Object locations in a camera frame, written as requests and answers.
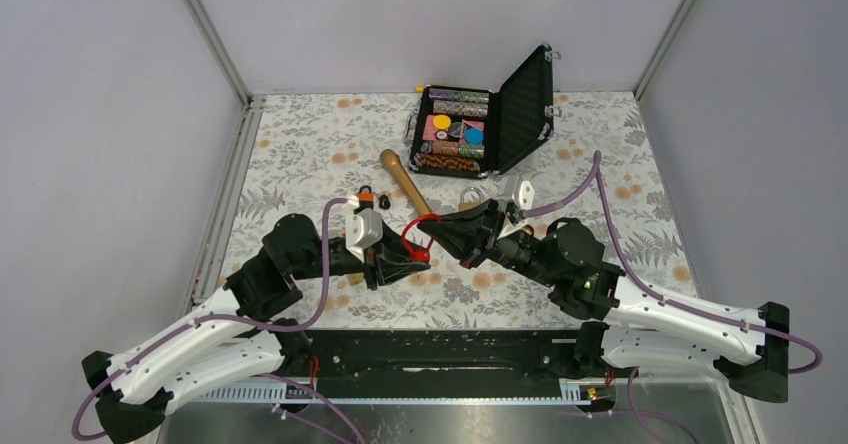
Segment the large brass padlock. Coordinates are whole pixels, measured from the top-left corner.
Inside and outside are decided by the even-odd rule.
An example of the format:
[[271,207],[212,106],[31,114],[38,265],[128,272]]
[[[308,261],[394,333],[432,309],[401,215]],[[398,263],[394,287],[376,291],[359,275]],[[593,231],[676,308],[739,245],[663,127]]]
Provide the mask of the large brass padlock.
[[485,196],[478,187],[467,187],[460,193],[457,210],[464,212],[483,203]]

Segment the red cable lock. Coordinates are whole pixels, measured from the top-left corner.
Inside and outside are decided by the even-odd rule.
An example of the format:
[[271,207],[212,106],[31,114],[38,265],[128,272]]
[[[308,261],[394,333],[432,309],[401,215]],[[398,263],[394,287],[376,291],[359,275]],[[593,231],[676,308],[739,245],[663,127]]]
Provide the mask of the red cable lock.
[[419,225],[425,222],[441,222],[442,217],[438,214],[428,213],[411,220],[401,232],[401,244],[406,250],[408,257],[415,262],[429,264],[431,250],[435,243],[432,237],[425,235]]

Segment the black keys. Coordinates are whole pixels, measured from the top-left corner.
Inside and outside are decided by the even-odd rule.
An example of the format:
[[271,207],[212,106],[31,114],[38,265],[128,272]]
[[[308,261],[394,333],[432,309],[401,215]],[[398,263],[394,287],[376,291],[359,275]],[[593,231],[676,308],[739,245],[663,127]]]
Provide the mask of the black keys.
[[387,194],[381,194],[378,197],[378,207],[381,210],[388,210],[391,208],[391,201]]

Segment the orange black padlock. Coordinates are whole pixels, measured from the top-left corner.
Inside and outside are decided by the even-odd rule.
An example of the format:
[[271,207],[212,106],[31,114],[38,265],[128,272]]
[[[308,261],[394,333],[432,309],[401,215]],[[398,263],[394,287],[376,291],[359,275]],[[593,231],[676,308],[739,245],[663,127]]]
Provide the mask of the orange black padlock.
[[359,208],[374,208],[375,196],[369,185],[364,185],[359,189],[357,199]]

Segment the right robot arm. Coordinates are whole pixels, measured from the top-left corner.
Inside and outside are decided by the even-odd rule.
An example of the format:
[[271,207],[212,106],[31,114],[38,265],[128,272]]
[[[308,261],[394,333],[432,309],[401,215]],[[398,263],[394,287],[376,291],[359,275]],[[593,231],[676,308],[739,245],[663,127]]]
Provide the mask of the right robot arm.
[[510,209],[490,199],[466,211],[426,219],[417,229],[464,268],[492,261],[549,287],[549,300],[580,321],[644,327],[680,339],[686,359],[703,350],[709,369],[746,397],[785,403],[789,397],[789,310],[726,306],[638,282],[604,259],[605,246],[576,218],[559,218],[544,237],[518,226]]

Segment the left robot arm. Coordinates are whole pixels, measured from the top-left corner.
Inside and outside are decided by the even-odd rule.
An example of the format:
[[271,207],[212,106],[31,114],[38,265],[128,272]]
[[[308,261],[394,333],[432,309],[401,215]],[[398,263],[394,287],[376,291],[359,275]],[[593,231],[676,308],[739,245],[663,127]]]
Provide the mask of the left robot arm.
[[309,365],[305,334],[320,319],[333,276],[361,274],[370,289],[430,267],[429,246],[393,231],[373,210],[347,217],[348,234],[332,238],[303,214],[279,219],[258,253],[190,313],[122,353],[95,351],[82,361],[99,437],[130,443],[156,430],[182,405],[254,375],[296,375]]

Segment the blue chip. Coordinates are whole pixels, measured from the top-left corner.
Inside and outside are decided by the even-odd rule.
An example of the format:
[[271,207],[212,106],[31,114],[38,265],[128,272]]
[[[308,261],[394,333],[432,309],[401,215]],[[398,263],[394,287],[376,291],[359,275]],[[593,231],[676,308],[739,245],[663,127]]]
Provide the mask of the blue chip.
[[484,133],[480,129],[468,127],[465,130],[464,140],[468,144],[482,145],[484,140]]

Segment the floral table mat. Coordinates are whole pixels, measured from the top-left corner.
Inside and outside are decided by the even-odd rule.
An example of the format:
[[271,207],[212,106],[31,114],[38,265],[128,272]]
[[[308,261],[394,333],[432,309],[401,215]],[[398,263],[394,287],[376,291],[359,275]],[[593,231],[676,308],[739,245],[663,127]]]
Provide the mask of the floral table mat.
[[[536,205],[564,200],[563,217],[586,225],[615,262],[623,250],[644,281],[693,295],[696,283],[661,182],[640,109],[625,92],[560,93],[550,140],[514,173],[532,183]],[[387,194],[396,231],[415,210],[379,156],[409,150],[415,93],[276,95],[266,99],[238,208],[221,258],[227,277],[254,256],[283,216],[319,220],[325,204],[369,185]],[[465,269],[441,247],[431,268],[368,290],[331,281],[320,328],[571,328],[545,287],[487,262]]]

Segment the black poker chip case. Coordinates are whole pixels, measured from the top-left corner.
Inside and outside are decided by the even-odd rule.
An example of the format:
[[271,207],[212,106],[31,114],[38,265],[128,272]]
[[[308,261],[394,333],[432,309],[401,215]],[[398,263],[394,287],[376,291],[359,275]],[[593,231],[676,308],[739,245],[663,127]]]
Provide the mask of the black poker chip case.
[[[408,168],[416,173],[467,179],[502,174],[546,144],[561,110],[554,99],[554,63],[561,54],[542,43],[496,90],[427,85],[410,119]],[[448,115],[448,130],[433,127]],[[464,140],[468,127],[484,133],[482,145]]]

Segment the yellow chip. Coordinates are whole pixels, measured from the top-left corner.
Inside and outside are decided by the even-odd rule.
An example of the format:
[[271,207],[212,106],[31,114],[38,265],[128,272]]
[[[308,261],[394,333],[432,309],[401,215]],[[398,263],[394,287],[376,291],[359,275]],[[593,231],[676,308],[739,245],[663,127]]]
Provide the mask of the yellow chip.
[[433,127],[437,130],[448,130],[452,120],[448,115],[435,115],[432,119]]

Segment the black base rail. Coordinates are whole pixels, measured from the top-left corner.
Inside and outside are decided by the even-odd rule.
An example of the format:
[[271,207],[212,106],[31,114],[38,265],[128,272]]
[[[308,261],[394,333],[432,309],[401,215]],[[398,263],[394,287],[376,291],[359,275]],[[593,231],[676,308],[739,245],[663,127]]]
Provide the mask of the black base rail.
[[319,368],[280,375],[338,404],[589,404],[588,390],[631,369],[576,330],[313,330]]

